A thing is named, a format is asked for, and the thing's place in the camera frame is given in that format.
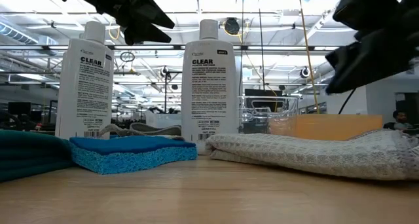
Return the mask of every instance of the bottle cap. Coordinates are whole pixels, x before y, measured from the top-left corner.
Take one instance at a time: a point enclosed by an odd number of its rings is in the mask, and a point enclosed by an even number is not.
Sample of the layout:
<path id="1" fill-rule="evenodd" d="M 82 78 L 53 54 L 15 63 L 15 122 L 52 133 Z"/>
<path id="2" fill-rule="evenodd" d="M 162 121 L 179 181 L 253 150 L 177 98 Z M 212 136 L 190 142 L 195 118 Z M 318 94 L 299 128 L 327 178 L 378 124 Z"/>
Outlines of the bottle cap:
<path id="1" fill-rule="evenodd" d="M 87 22 L 84 28 L 84 38 L 103 44 L 105 42 L 105 25 L 95 21 Z"/>
<path id="2" fill-rule="evenodd" d="M 218 21 L 201 20 L 199 23 L 199 39 L 218 39 Z"/>

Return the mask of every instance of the wooden table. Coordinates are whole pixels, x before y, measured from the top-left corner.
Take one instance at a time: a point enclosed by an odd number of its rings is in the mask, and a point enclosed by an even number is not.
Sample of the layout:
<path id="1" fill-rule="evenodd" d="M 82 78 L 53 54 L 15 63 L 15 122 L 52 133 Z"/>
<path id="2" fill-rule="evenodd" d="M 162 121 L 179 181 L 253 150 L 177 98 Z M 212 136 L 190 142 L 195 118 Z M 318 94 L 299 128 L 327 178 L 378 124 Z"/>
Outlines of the wooden table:
<path id="1" fill-rule="evenodd" d="M 70 168 L 0 184 L 0 223 L 419 223 L 417 183 L 200 158 L 129 174 Z"/>

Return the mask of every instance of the white plastic bottle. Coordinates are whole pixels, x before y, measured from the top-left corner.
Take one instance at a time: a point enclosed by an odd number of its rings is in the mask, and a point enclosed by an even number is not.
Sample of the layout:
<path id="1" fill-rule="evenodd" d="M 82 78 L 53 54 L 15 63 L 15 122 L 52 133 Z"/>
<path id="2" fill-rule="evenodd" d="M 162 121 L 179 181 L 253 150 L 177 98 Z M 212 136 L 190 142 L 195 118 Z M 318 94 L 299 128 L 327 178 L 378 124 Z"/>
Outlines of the white plastic bottle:
<path id="1" fill-rule="evenodd" d="M 202 20 L 200 40 L 186 44 L 182 73 L 182 136 L 205 154 L 205 139 L 238 133 L 238 84 L 233 45 L 218 40 L 218 21 Z"/>
<path id="2" fill-rule="evenodd" d="M 71 39 L 63 59 L 56 136 L 96 138 L 111 123 L 113 52 L 105 26 L 88 22 L 84 39 Z"/>

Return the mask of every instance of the person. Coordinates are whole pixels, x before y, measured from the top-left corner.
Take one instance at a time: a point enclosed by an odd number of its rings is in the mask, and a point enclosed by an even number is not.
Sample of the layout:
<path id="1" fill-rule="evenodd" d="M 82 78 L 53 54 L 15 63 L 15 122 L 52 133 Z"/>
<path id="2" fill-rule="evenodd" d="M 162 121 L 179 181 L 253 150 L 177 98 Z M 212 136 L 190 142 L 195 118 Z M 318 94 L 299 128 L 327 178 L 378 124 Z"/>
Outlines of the person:
<path id="1" fill-rule="evenodd" d="M 407 122 L 407 116 L 405 112 L 396 110 L 393 112 L 393 118 L 396 121 L 396 123 L 394 124 L 394 129 L 396 130 L 413 129 L 413 126 Z"/>

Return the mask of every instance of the barcode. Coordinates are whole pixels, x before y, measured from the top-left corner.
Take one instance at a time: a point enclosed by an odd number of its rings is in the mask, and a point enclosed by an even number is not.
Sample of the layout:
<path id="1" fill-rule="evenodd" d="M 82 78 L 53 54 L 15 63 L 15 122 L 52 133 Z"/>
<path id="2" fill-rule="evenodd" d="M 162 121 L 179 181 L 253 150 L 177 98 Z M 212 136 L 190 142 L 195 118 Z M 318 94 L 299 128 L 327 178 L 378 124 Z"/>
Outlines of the barcode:
<path id="1" fill-rule="evenodd" d="M 212 134 L 199 134 L 198 135 L 198 141 L 204 141 L 204 140 L 208 139 L 210 136 L 212 136 Z"/>
<path id="2" fill-rule="evenodd" d="M 99 132 L 84 132 L 86 138 L 98 138 Z"/>

